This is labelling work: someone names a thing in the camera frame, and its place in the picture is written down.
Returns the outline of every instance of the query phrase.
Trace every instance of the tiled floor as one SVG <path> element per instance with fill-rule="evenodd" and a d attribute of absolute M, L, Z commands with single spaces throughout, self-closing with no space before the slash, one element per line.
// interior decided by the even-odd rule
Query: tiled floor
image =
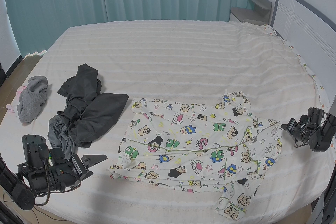
<path fill-rule="evenodd" d="M 3 117 L 5 116 L 5 113 L 7 111 L 6 104 L 10 104 L 13 98 L 16 94 L 16 89 L 19 88 L 31 70 L 34 68 L 36 63 L 40 60 L 42 56 L 34 55 L 31 57 L 27 57 L 24 59 L 20 64 L 15 68 L 13 73 L 10 75 L 8 79 L 5 80 L 3 85 L 0 87 L 0 123 L 2 122 Z M 3 188 L 0 186 L 0 199 L 4 198 L 4 201 L 10 200 L 10 197 L 4 192 Z M 45 211 L 41 208 L 38 208 L 43 213 L 38 212 L 36 209 L 34 209 L 34 212 L 36 213 L 36 216 L 38 218 L 38 221 L 36 220 L 36 216 L 34 213 L 30 211 L 24 211 L 18 208 L 17 205 L 15 205 L 13 202 L 6 202 L 9 206 L 13 207 L 23 218 L 25 218 L 27 221 L 29 221 L 32 224 L 44 224 L 44 223 L 50 223 L 50 224 L 56 224 L 60 223 L 57 220 L 63 220 L 62 218 L 54 215 L 53 213 L 50 213 L 48 211 Z M 307 205 L 295 213 L 291 214 L 290 216 L 284 218 L 283 220 L 277 222 L 276 224 L 304 224 L 307 219 L 310 216 L 310 205 Z M 63 221 L 64 224 L 71 224 L 73 222 L 71 221 Z"/>

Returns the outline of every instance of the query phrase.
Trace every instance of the bed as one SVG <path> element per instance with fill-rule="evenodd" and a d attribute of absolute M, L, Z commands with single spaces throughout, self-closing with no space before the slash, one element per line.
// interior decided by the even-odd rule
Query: bed
<path fill-rule="evenodd" d="M 245 92 L 259 117 L 283 123 L 291 117 L 299 119 L 312 106 L 327 110 L 335 82 L 328 82 L 323 70 L 311 66 L 311 54 L 304 49 L 302 53 L 300 40 L 292 32 L 299 31 L 294 14 L 302 18 L 301 11 L 295 9 L 301 3 L 277 0 L 272 20 L 276 32 L 270 26 L 248 23 L 170 20 L 69 28 L 28 76 L 48 78 L 48 100 L 43 111 L 27 125 L 18 124 L 13 113 L 7 113 L 2 121 L 2 157 L 16 171 L 17 164 L 25 159 L 22 135 L 47 138 L 49 119 L 65 105 L 65 97 L 57 90 L 76 74 L 79 65 L 87 63 L 99 71 L 102 92 L 126 93 L 130 99 L 118 123 L 107 134 L 89 149 L 78 149 L 79 156 L 106 154 L 108 160 L 92 167 L 94 175 L 83 181 L 79 189 L 52 195 L 43 208 L 80 224 L 235 223 L 214 212 L 219 192 L 186 193 L 111 179 L 106 169 L 117 159 L 120 139 L 133 117 L 130 105 L 135 97 L 215 103 L 227 88 Z M 302 6 L 304 15 L 312 12 Z M 304 17 L 305 25 L 317 20 L 310 15 Z M 326 30 L 328 24 L 322 23 L 325 20 L 321 19 L 319 27 L 332 33 Z M 316 29 L 314 34 L 318 32 L 321 37 L 322 32 Z M 326 37 L 323 40 L 332 44 Z M 323 59 L 325 51 L 320 48 L 314 53 Z M 324 62 L 330 71 L 335 71 L 336 64 Z M 295 149 L 292 138 L 283 133 L 282 156 L 266 173 L 241 223 L 274 223 L 314 201 L 328 184 L 335 159 L 334 148 L 326 152 L 312 152 L 308 147 Z"/>

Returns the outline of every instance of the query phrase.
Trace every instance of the dark gray garment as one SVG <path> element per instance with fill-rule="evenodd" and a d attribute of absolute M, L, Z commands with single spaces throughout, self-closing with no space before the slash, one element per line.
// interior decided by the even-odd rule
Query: dark gray garment
<path fill-rule="evenodd" d="M 68 135 L 68 129 L 58 115 L 49 120 L 48 140 L 52 147 L 62 149 L 66 159 L 70 159 L 75 152 L 75 143 Z"/>
<path fill-rule="evenodd" d="M 57 92 L 66 97 L 66 106 L 64 111 L 57 112 L 58 117 L 49 121 L 48 139 L 53 145 L 62 147 L 66 157 L 71 156 L 67 151 L 69 147 L 71 154 L 74 153 L 73 144 L 89 147 L 115 125 L 128 100 L 126 94 L 99 94 L 102 85 L 97 76 L 96 69 L 87 64 L 80 65 L 77 75 L 63 83 Z"/>
<path fill-rule="evenodd" d="M 33 76 L 27 88 L 19 97 L 17 112 L 21 122 L 31 122 L 41 112 L 41 105 L 47 100 L 48 80 L 45 76 Z"/>

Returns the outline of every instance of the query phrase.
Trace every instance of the cartoon print pajama shirt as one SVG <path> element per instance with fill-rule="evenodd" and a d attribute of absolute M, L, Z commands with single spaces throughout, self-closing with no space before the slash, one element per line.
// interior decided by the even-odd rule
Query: cartoon print pajama shirt
<path fill-rule="evenodd" d="M 142 98 L 111 178 L 192 193 L 220 191 L 216 212 L 240 220 L 281 154 L 280 125 L 251 113 L 243 92 L 215 106 Z"/>

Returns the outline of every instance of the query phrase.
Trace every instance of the star print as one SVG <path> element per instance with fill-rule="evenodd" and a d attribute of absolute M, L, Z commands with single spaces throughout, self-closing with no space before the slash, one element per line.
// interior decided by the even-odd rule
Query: star print
<path fill-rule="evenodd" d="M 213 169 L 212 169 L 212 165 L 208 165 L 208 164 L 207 164 L 207 167 L 205 167 L 205 169 L 207 169 L 208 171 L 213 170 Z"/>
<path fill-rule="evenodd" d="M 244 169 L 242 166 L 238 166 L 237 170 L 238 170 L 238 171 L 243 171 L 243 170 L 245 170 L 245 169 Z"/>

